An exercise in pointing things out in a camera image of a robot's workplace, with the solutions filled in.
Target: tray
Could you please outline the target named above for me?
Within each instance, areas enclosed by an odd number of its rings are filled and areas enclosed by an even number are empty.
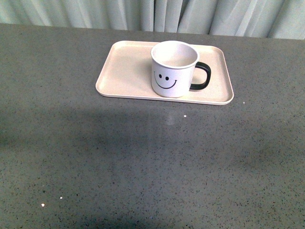
[[[180,98],[165,98],[151,86],[151,49],[156,42],[120,41],[108,54],[96,90],[103,96],[172,101],[195,104],[225,105],[234,97],[224,53],[213,46],[193,45],[199,61],[212,69],[210,84],[200,91],[189,91]],[[202,70],[195,69],[193,83],[202,83]]]

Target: curtain fold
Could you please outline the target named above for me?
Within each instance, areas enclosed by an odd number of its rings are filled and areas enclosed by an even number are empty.
[[[305,1],[0,0],[0,23],[305,39]]]

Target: smiley face mug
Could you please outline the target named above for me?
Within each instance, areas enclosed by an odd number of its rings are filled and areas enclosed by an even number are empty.
[[[199,53],[189,44],[179,41],[165,41],[152,48],[152,88],[163,96],[181,97],[189,90],[202,90],[211,79],[211,68],[199,62]],[[193,84],[195,68],[206,72],[206,81]]]

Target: black mug handle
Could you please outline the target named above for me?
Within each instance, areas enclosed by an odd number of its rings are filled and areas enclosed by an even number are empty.
[[[190,90],[202,90],[203,88],[206,88],[207,85],[210,82],[210,79],[211,79],[211,68],[207,64],[202,63],[202,62],[197,62],[195,68],[200,68],[202,70],[205,70],[205,72],[206,72],[206,81],[204,83],[201,83],[201,84],[194,84],[194,83],[192,83],[191,87],[190,87]]]

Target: speckled surface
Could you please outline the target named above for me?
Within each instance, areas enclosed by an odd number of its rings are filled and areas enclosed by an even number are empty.
[[[0,228],[305,227],[305,41],[0,31]],[[222,49],[235,98],[99,95],[120,40]]]

